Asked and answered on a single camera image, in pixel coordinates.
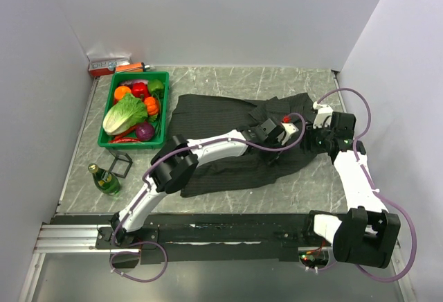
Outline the black pinstriped shirt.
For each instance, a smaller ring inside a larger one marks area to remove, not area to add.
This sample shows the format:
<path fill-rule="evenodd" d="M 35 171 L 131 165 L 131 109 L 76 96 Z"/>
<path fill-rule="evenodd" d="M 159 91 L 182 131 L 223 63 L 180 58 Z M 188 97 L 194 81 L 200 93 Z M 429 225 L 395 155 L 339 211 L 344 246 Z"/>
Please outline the black pinstriped shirt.
<path fill-rule="evenodd" d="M 250 127 L 270 117 L 281 119 L 291 112 L 309 119 L 312 99 L 306 93 L 268 100 L 240 100 L 221 96 L 186 94 L 179 96 L 172 112 L 168 135 L 204 139 L 225 134 L 238 127 Z M 302 170 L 316 158 L 298 146 L 284 151 L 276 161 L 267 163 L 257 150 L 241 157 L 230 157 L 196 169 L 181 191 L 184 198 L 228 190 L 258 188 L 278 178 Z"/>

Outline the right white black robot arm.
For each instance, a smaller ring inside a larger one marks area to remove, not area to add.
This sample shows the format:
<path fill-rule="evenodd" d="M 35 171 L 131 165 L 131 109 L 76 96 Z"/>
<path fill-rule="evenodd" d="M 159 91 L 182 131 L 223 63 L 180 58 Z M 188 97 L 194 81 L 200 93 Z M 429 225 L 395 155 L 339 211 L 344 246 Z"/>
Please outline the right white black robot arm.
<path fill-rule="evenodd" d="M 313 122 L 306 125 L 300 144 L 305 152 L 329 155 L 343 185 L 347 213 L 340 217 L 310 211 L 302 237 L 309 245 L 330 243 L 342 263 L 385 268 L 390 262 L 401 228 L 399 216 L 389 213 L 368 179 L 366 151 L 354 141 L 356 117 L 315 104 Z"/>

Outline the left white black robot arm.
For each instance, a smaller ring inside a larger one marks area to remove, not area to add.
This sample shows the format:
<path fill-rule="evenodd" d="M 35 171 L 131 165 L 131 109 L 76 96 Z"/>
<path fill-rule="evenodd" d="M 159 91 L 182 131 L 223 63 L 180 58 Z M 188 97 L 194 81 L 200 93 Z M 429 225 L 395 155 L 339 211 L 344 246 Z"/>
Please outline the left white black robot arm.
<path fill-rule="evenodd" d="M 260 125 L 239 127 L 207 139 L 173 136 L 152 159 L 136 196 L 113 216 L 111 243 L 122 248 L 132 246 L 137 239 L 137 230 L 141 229 L 147 216 L 166 195 L 184 189 L 198 167 L 240 157 L 254 150 L 278 156 L 297 132 L 294 124 L 269 118 Z"/>

